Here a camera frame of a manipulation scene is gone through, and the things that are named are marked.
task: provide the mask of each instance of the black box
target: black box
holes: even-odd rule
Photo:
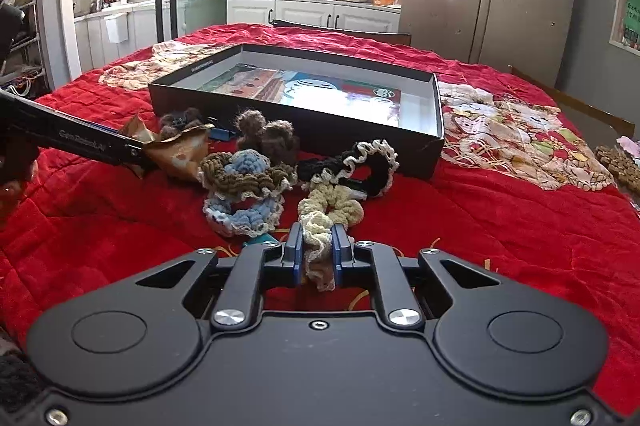
[[[293,96],[296,102],[314,104],[323,97],[325,100],[338,99],[337,104],[325,103],[323,107],[339,112],[340,102],[344,98],[345,110],[354,107],[354,110],[363,112],[360,117],[347,117],[324,112],[322,107],[301,108],[265,99],[197,90],[204,86],[220,88],[222,84],[219,82],[224,80],[219,79],[219,76],[239,64],[242,64],[240,68],[248,64],[256,68],[278,70],[283,75],[296,72],[295,77],[280,80],[281,87],[273,79],[269,83],[270,86],[281,88],[284,91],[282,96],[290,98],[289,92],[297,93],[298,98]],[[323,85],[327,82],[313,78],[296,79],[300,76],[320,76],[330,79],[334,85]],[[262,81],[259,77],[255,77],[255,80]],[[320,84],[310,86],[305,81]],[[228,81],[223,84],[226,85],[225,89],[232,88]],[[325,89],[316,90],[318,86]],[[245,82],[241,88],[253,87],[253,84]],[[358,99],[351,103],[348,89],[366,90],[372,87],[374,96],[363,101],[355,94]],[[259,96],[265,97],[264,93],[268,88],[261,88]],[[267,120],[286,119],[293,124],[296,135],[300,137],[302,150],[321,155],[337,155],[359,141],[386,139],[398,153],[399,171],[421,179],[429,179],[433,175],[444,146],[440,93],[436,77],[432,73],[341,54],[270,45],[237,45],[154,81],[149,84],[149,92],[158,116],[196,107],[204,116],[215,117],[220,126],[227,129],[233,129],[234,119],[245,109],[258,109]],[[378,102],[385,107],[380,111],[390,114],[387,122],[364,120],[363,117],[378,117]],[[399,115],[395,112],[398,110],[396,105],[399,105]]]

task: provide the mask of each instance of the gray wall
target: gray wall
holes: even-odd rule
[[[556,87],[640,126],[640,58],[609,43],[615,7],[575,0]]]

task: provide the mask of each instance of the screw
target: screw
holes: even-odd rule
[[[587,426],[591,422],[591,412],[589,410],[578,410],[571,415],[572,426]]]
[[[420,313],[413,309],[398,309],[389,313],[389,320],[396,325],[408,327],[420,321]]]
[[[216,312],[213,319],[220,325],[230,327],[241,324],[244,321],[244,313],[238,309],[225,309]]]
[[[66,413],[56,410],[55,408],[49,410],[45,418],[52,426],[65,426],[65,424],[69,422],[69,417],[66,416]]]
[[[327,323],[326,321],[322,321],[322,320],[315,320],[315,321],[312,321],[311,323],[309,323],[309,326],[313,330],[327,330],[329,328],[329,323]]]

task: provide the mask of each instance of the scrunchie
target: scrunchie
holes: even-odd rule
[[[326,213],[328,207],[333,209]],[[362,221],[364,210],[353,200],[352,192],[346,186],[319,185],[308,198],[300,201],[298,215],[305,244],[310,246],[305,251],[306,275],[316,282],[320,291],[332,291],[335,288],[333,276],[323,276],[322,270],[311,264],[330,258],[331,227],[334,224],[343,224],[345,228],[356,225]]]
[[[198,177],[219,199],[231,201],[275,197],[298,182],[292,166],[271,166],[268,158],[251,149],[208,155],[200,162]]]
[[[224,237],[246,235],[251,238],[278,227],[284,199],[282,195],[267,197],[251,208],[232,210],[231,203],[212,196],[204,201],[203,211],[211,228]]]
[[[389,191],[398,169],[396,151],[384,140],[356,143],[352,149],[327,159],[306,159],[298,163],[298,178],[313,189],[326,183],[340,183],[379,197]],[[363,181],[350,180],[356,168],[367,164],[371,175]]]

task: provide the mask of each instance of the red tablecloth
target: red tablecloth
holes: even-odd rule
[[[340,34],[238,24],[181,40],[349,54],[433,71],[447,82],[466,82],[498,96],[553,104],[538,88],[487,66]],[[142,50],[126,60],[149,54]],[[98,84],[100,74],[85,74],[40,101],[114,128],[136,113],[157,127],[146,90]],[[238,241],[229,244],[209,229],[202,214],[205,193],[196,185],[169,181],[159,171],[138,180],[126,168],[53,149],[38,163],[39,179],[0,231],[1,318],[21,342],[41,312],[71,297],[197,247],[239,250]],[[296,220],[301,195],[287,195],[283,228]],[[491,259],[492,270],[587,308],[610,336],[596,392],[620,412],[640,405],[640,222],[615,187],[543,191],[494,171],[440,161],[429,182],[398,175],[385,197],[365,203],[364,221],[350,234],[390,244],[407,256],[436,244],[479,265]],[[366,298],[356,301],[359,293],[278,290],[270,306],[365,308]]]

